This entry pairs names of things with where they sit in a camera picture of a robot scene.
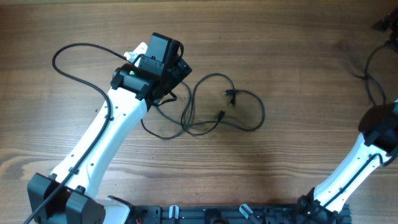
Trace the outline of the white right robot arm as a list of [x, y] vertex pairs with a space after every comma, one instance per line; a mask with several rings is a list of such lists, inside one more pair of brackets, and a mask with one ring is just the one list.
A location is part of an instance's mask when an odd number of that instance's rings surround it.
[[342, 210], [349, 196], [375, 169], [397, 159], [397, 102], [387, 102], [385, 91], [369, 73], [371, 60], [380, 50], [397, 51], [397, 10], [372, 28], [391, 31], [389, 39], [370, 53], [358, 77], [373, 106], [361, 118], [359, 136], [349, 154], [325, 181], [298, 200], [292, 223], [342, 223]]

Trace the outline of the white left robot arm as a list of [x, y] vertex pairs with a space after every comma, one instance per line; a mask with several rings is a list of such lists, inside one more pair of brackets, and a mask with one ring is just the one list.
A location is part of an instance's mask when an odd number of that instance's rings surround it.
[[139, 223], [135, 206], [113, 196], [97, 200], [104, 173], [131, 129], [152, 107], [175, 101], [173, 89], [191, 73], [183, 44], [153, 33], [123, 55], [104, 105], [71, 153], [49, 175], [34, 174], [27, 191], [36, 223]]

